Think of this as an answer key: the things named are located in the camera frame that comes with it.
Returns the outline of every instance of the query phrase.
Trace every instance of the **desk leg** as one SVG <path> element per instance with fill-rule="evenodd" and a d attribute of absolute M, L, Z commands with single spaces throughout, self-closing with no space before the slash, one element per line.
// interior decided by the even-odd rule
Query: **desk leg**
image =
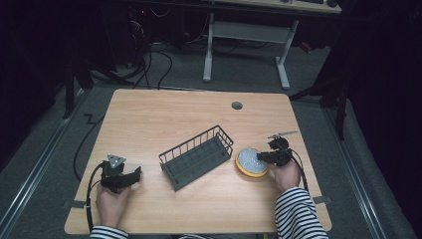
<path fill-rule="evenodd" d="M 279 77 L 280 77 L 280 81 L 282 83 L 282 88 L 284 90 L 288 90 L 290 88 L 289 79 L 288 79 L 288 76 L 286 74 L 286 69 L 285 69 L 285 60 L 286 60 L 286 57 L 288 55 L 289 48 L 292 45 L 293 38 L 295 37 L 295 33 L 296 33 L 296 29 L 298 28 L 298 24 L 299 24 L 298 20 L 295 20 L 293 22 L 292 27 L 291 27 L 289 34 L 288 34 L 288 39 L 286 41 L 285 48 L 283 50 L 283 55 L 281 57 L 276 58 L 277 69 L 279 70 Z"/>
<path fill-rule="evenodd" d="M 212 71 L 212 40 L 214 35 L 214 13 L 210 13 L 210 24 L 208 29 L 208 49 L 207 55 L 205 56 L 204 66 L 204 82 L 211 82 L 211 71 Z"/>

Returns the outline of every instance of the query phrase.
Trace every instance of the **person's left hand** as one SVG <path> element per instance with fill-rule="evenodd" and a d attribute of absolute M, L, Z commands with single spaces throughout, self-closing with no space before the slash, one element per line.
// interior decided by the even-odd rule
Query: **person's left hand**
<path fill-rule="evenodd" d="M 120 194 L 116 194 L 100 184 L 97 186 L 97 209 L 102 220 L 102 226 L 117 228 L 129 195 L 130 187 L 126 187 Z"/>

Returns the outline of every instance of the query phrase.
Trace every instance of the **black wire basket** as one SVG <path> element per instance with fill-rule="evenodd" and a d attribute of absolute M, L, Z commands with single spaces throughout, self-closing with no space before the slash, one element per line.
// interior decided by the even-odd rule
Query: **black wire basket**
<path fill-rule="evenodd" d="M 211 171 L 232 156 L 233 140 L 219 125 L 159 155 L 174 191 Z"/>

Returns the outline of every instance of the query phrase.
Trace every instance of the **hand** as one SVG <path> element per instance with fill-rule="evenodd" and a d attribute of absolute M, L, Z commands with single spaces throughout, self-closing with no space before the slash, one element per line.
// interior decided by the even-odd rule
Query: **hand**
<path fill-rule="evenodd" d="M 294 161 L 291 160 L 281 167 L 270 163 L 268 167 L 274 172 L 277 186 L 282 190 L 282 193 L 292 187 L 299 186 L 301 182 L 301 171 Z"/>
<path fill-rule="evenodd" d="M 129 195 L 130 187 L 126 187 L 120 194 L 116 194 L 100 184 L 97 186 L 97 209 L 99 210 L 103 226 L 117 227 L 126 208 Z"/>

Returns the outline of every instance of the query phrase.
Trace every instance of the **black and white striped shirt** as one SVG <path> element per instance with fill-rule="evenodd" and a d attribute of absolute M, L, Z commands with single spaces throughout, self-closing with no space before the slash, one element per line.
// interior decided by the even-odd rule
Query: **black and white striped shirt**
<path fill-rule="evenodd" d="M 128 234 L 112 227 L 95 226 L 91 232 L 90 238 L 101 239 L 126 239 Z"/>
<path fill-rule="evenodd" d="M 276 225 L 279 238 L 328 238 L 317 219 L 310 195 L 298 187 L 277 198 Z"/>

